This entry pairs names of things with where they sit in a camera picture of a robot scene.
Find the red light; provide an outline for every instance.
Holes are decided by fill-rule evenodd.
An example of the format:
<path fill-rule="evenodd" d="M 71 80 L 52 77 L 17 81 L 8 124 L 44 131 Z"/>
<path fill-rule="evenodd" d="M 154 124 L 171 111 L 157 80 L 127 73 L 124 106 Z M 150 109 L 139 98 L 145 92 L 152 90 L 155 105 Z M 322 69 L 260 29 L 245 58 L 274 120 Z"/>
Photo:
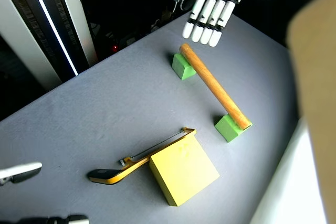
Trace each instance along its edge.
<path fill-rule="evenodd" d="M 117 45 L 114 45 L 114 46 L 112 47 L 112 51 L 113 51 L 113 52 L 118 52 L 118 46 L 117 46 Z"/>

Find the green block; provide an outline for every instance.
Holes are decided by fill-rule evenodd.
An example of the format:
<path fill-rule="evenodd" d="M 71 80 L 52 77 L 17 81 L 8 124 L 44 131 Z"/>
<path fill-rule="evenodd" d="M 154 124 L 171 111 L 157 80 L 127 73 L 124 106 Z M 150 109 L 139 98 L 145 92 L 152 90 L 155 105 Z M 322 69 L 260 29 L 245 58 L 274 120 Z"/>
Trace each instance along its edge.
<path fill-rule="evenodd" d="M 215 128 L 228 143 L 247 130 L 242 130 L 235 121 L 233 121 L 229 114 L 223 116 L 222 119 L 220 119 L 220 121 L 215 125 Z"/>
<path fill-rule="evenodd" d="M 182 54 L 174 55 L 172 67 L 181 80 L 185 80 L 196 74 L 195 69 L 186 61 Z"/>

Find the tabletop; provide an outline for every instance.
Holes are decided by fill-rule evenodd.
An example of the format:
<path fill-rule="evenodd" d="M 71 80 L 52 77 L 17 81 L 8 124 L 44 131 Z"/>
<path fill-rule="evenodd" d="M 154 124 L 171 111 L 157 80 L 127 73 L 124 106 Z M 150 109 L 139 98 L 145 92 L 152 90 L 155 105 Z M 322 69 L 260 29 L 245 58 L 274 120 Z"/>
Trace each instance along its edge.
<path fill-rule="evenodd" d="M 288 50 L 232 16 L 215 48 L 183 39 L 187 14 L 67 81 L 0 122 L 0 168 L 42 162 L 0 188 L 0 220 L 84 214 L 90 223 L 248 223 L 297 124 Z M 194 51 L 253 126 L 227 143 L 214 124 L 226 111 L 199 76 L 171 67 Z M 148 165 L 115 185 L 87 172 L 118 168 L 187 126 L 220 178 L 180 207 L 167 204 Z"/>

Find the wooden cylinder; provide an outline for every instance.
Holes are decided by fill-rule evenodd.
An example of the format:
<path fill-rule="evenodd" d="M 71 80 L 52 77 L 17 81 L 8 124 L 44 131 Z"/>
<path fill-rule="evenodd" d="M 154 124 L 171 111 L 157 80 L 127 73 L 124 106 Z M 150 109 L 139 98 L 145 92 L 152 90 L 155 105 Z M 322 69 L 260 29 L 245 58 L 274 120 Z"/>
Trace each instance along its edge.
<path fill-rule="evenodd" d="M 226 93 L 223 87 L 219 84 L 216 78 L 211 74 L 211 72 L 206 68 L 203 62 L 199 59 L 196 53 L 188 44 L 182 44 L 180 47 L 180 52 L 184 58 L 189 62 L 189 64 L 195 69 L 201 79 L 209 87 L 218 101 L 223 105 L 225 110 L 231 116 L 231 118 L 237 123 L 237 125 L 242 129 L 246 129 L 251 126 L 250 121 L 243 115 L 238 106 L 234 103 L 231 97 Z"/>

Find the yellow cube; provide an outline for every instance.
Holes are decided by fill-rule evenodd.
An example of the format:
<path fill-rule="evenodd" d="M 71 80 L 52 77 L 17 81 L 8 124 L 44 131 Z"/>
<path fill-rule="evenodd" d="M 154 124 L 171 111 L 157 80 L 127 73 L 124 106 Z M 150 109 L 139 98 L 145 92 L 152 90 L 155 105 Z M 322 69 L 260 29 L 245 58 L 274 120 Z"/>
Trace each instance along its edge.
<path fill-rule="evenodd" d="M 185 203 L 219 177 L 191 134 L 151 156 L 149 166 L 171 206 Z"/>

